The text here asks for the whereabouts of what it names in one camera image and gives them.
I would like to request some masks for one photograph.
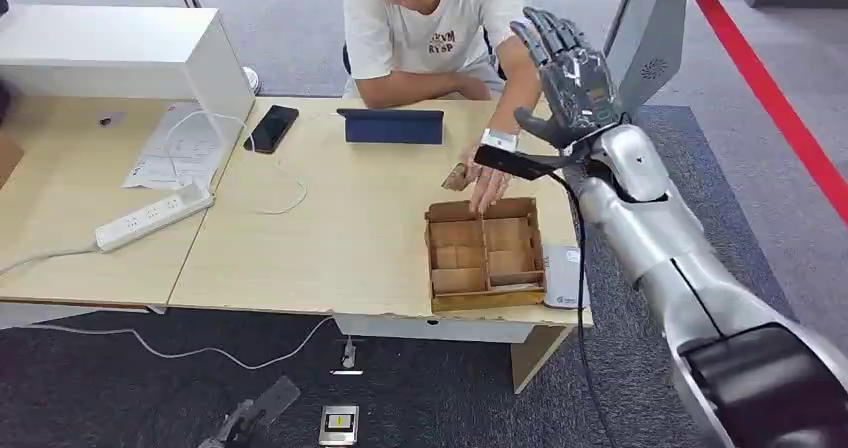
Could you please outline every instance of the power strip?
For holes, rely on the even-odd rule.
[[[165,199],[97,228],[94,231],[97,246],[104,253],[116,250],[209,208],[214,203],[215,197],[209,190],[192,183]]]

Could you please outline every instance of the blue tablet case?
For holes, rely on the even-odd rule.
[[[433,110],[340,109],[348,143],[442,144],[444,113]]]

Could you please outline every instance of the silver robotic arm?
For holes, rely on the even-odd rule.
[[[525,131],[560,150],[534,156],[487,130],[475,161],[525,179],[587,173],[579,207],[605,236],[661,323],[675,387],[716,446],[848,446],[848,359],[774,309],[723,266],[656,149],[631,123],[603,53],[576,26],[528,8],[513,24],[538,66],[549,120]]]

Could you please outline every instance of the red floor line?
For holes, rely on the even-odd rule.
[[[763,62],[718,0],[695,0],[736,69],[754,92],[824,196],[848,224],[848,183],[789,104]]]

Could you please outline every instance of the black cable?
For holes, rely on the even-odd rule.
[[[577,214],[577,246],[580,250],[580,275],[578,277],[577,291],[577,345],[580,349],[580,358],[583,362],[583,376],[586,378],[586,386],[589,388],[589,396],[592,397],[592,403],[595,405],[595,411],[598,412],[598,419],[601,420],[601,425],[604,427],[604,433],[607,435],[607,440],[612,448],[617,448],[615,438],[612,436],[612,430],[609,427],[607,415],[601,406],[601,400],[598,398],[598,393],[595,391],[595,383],[592,381],[592,370],[589,368],[589,360],[586,358],[586,339],[583,329],[583,283],[586,276],[586,226],[583,223],[583,212],[580,211],[580,201],[577,198],[577,193],[574,188],[568,184],[561,176],[556,173],[549,173],[549,176],[556,180],[557,183],[565,188],[568,193],[571,211]]]

